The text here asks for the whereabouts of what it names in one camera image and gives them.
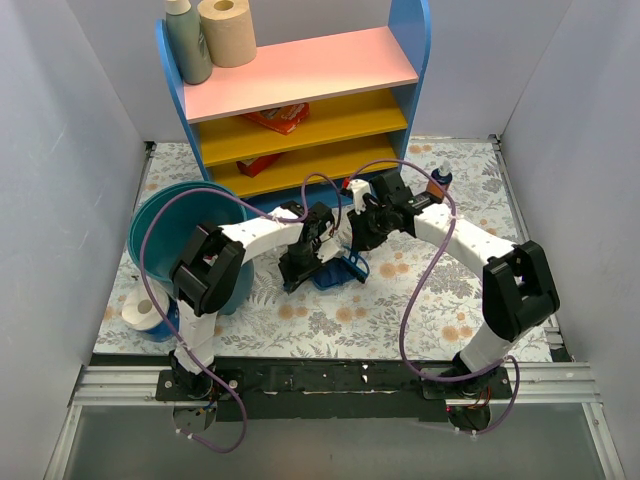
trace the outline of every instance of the pink shelf top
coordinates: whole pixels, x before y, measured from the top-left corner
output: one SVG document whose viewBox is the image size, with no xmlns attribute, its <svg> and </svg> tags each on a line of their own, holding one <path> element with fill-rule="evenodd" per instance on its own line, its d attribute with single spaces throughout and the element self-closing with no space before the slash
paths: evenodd
<svg viewBox="0 0 640 480">
<path fill-rule="evenodd" d="M 189 123 L 296 102 L 417 83 L 418 75 L 388 27 L 258 48 L 236 68 L 215 67 L 184 86 Z"/>
</svg>

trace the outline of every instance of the paper towel roll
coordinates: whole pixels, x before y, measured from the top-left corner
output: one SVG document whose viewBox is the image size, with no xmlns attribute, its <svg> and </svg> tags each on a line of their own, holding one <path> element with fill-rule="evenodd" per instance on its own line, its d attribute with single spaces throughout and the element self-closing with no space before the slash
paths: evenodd
<svg viewBox="0 0 640 480">
<path fill-rule="evenodd" d="M 150 278 L 149 284 L 153 295 L 158 300 L 160 307 L 162 307 L 162 311 L 167 313 L 170 304 L 169 295 L 162 288 L 162 285 L 155 280 Z M 122 307 L 122 319 L 127 325 L 138 331 L 150 330 L 162 321 L 162 317 L 151 303 L 151 299 L 147 295 L 147 290 L 142 282 L 127 295 Z"/>
<path fill-rule="evenodd" d="M 256 58 L 248 0 L 203 0 L 198 5 L 209 54 L 219 67 L 239 67 Z"/>
</svg>

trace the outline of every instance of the red snack bag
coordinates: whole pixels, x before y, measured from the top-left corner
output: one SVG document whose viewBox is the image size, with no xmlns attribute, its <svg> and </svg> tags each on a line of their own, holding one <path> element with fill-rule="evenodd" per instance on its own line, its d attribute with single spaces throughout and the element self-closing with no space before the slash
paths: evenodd
<svg viewBox="0 0 640 480">
<path fill-rule="evenodd" d="M 286 107 L 269 108 L 259 112 L 245 113 L 248 118 L 260 125 L 275 130 L 282 135 L 293 132 L 298 124 L 309 116 L 309 104 L 298 103 Z"/>
<path fill-rule="evenodd" d="M 262 170 L 275 162 L 278 158 L 280 158 L 281 155 L 282 153 L 272 153 L 271 155 L 263 155 L 261 157 L 251 158 L 249 160 L 242 160 L 236 162 L 236 165 L 238 165 L 238 170 L 240 170 L 240 173 L 253 178 Z"/>
</svg>

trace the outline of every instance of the floral tablecloth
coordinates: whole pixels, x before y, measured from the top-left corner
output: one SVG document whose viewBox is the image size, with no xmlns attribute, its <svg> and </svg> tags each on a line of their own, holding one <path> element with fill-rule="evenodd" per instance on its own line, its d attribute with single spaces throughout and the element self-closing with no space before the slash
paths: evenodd
<svg viewBox="0 0 640 480">
<path fill-rule="evenodd" d="M 408 159 L 428 171 L 448 160 L 454 173 L 450 191 L 460 213 L 490 233 L 516 240 L 491 144 L 414 139 Z M 160 144 L 141 202 L 161 188 L 198 176 L 188 145 Z M 425 187 L 425 180 L 410 169 L 404 169 L 402 176 L 414 191 Z M 350 238 L 344 212 L 340 237 L 345 244 Z M 365 285 L 354 281 L 321 292 L 306 282 L 291 295 L 281 287 L 277 263 L 282 251 L 262 255 L 255 260 L 255 282 L 248 301 L 233 315 L 218 318 L 217 354 L 397 359 L 400 318 L 435 250 L 406 234 L 394 233 L 383 246 L 364 255 L 371 266 Z M 174 348 L 173 340 L 161 344 L 146 341 L 122 321 L 124 299 L 137 281 L 139 271 L 125 251 L 95 352 L 164 354 Z M 479 280 L 445 255 L 411 313 L 409 356 L 433 360 L 453 357 L 482 323 L 480 298 Z M 551 360 L 542 327 L 524 337 L 514 352 L 522 361 Z"/>
</svg>

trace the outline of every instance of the gray wall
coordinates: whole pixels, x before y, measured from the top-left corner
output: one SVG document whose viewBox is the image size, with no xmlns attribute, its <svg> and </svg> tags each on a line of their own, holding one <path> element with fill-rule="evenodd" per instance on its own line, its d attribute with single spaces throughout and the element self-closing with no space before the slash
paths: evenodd
<svg viewBox="0 0 640 480">
<path fill-rule="evenodd" d="M 31 480 L 92 351 L 144 151 L 65 2 L 0 11 L 0 477 Z"/>
<path fill-rule="evenodd" d="M 68 1 L 140 135 L 184 140 L 156 53 L 163 1 Z M 501 133 L 570 2 L 432 0 L 432 57 L 413 133 Z M 386 25 L 390 4 L 252 0 L 251 8 L 264 45 Z"/>
<path fill-rule="evenodd" d="M 640 478 L 639 24 L 638 2 L 574 0 L 504 135 L 562 332 L 593 366 L 628 478 Z"/>
</svg>

